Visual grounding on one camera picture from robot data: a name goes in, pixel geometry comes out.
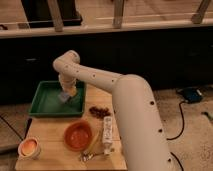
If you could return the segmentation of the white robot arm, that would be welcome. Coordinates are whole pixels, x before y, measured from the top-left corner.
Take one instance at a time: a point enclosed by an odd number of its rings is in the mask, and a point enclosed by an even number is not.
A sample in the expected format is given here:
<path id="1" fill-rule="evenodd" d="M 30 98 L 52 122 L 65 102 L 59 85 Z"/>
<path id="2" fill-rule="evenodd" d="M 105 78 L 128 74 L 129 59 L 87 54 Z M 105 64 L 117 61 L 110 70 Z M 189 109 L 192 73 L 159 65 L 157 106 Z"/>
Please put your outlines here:
<path id="1" fill-rule="evenodd" d="M 112 94 L 128 171 L 175 171 L 153 91 L 144 78 L 80 65 L 73 50 L 56 58 L 53 67 L 66 88 L 77 78 Z"/>

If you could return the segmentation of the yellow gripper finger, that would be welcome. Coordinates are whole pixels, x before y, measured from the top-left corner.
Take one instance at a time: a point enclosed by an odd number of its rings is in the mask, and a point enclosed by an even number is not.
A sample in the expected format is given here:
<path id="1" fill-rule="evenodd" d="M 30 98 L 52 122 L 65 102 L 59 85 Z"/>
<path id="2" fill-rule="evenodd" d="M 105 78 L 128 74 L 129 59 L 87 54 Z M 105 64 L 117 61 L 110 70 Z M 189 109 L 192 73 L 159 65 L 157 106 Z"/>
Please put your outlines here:
<path id="1" fill-rule="evenodd" d="M 67 90 L 67 93 L 69 96 L 74 97 L 77 94 L 77 88 L 71 87 Z"/>

